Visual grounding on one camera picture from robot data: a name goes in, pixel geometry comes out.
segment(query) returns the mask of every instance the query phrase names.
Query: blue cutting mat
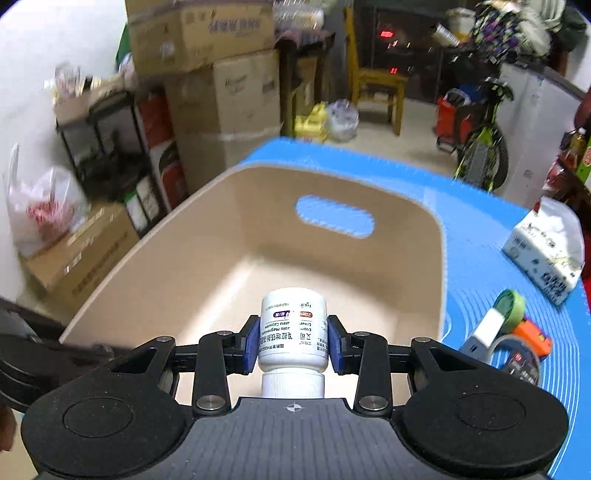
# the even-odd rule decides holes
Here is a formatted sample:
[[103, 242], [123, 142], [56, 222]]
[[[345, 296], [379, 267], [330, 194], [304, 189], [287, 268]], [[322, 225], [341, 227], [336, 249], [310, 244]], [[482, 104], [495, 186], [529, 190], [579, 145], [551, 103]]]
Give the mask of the blue cutting mat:
[[[558, 480], [591, 479], [591, 317], [581, 286], [560, 308], [552, 305], [501, 252], [512, 227], [526, 214], [520, 207], [427, 171], [346, 150], [290, 140], [273, 140], [244, 163], [306, 168], [363, 180], [412, 198], [429, 208], [444, 228], [447, 248], [447, 304], [443, 342], [458, 348], [505, 288], [527, 300], [527, 315], [554, 341], [542, 364], [542, 387], [565, 406], [570, 429], [549, 474]], [[331, 223], [349, 231], [364, 226], [356, 216], [339, 216]], [[515, 439], [520, 442], [535, 439]]]

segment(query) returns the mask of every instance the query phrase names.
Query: white plastic bag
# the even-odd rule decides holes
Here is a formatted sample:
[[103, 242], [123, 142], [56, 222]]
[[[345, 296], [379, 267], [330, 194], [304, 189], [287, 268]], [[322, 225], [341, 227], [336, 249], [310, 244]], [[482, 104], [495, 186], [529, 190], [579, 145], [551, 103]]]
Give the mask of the white plastic bag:
[[337, 100], [327, 108], [330, 137], [339, 142], [348, 142], [357, 134], [359, 112], [348, 100]]
[[71, 172], [49, 169], [34, 184], [17, 180], [18, 144], [11, 153], [8, 174], [3, 175], [12, 240], [24, 257], [52, 246], [75, 230], [88, 211], [86, 197]]

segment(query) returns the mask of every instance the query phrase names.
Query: metal screw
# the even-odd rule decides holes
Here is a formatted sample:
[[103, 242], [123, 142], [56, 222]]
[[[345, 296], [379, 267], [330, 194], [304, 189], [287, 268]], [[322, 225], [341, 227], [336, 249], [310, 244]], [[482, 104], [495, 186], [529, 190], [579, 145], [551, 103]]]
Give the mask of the metal screw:
[[364, 410], [379, 411], [388, 406], [388, 400], [379, 395], [367, 395], [359, 400], [359, 406]]
[[226, 401], [219, 395], [204, 395], [197, 400], [196, 405], [202, 410], [219, 410], [226, 404]]

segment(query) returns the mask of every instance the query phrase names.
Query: crosshair marking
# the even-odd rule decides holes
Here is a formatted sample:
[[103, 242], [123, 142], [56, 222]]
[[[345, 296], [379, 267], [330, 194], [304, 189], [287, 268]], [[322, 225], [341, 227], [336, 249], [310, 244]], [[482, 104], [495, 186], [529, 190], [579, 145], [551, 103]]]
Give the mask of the crosshair marking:
[[298, 413], [300, 410], [302, 410], [305, 407], [302, 407], [301, 405], [298, 405], [297, 403], [290, 403], [285, 408], [292, 413]]

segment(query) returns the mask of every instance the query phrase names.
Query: stacked cardboard boxes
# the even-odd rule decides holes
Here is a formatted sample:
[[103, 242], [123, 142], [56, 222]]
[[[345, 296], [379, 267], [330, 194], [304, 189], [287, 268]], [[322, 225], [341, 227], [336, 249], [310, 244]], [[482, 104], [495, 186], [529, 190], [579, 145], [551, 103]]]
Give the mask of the stacked cardboard boxes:
[[279, 135], [279, 70], [273, 50], [219, 60], [165, 85], [192, 193]]
[[159, 77], [189, 193], [280, 132], [272, 2], [126, 0], [136, 71]]

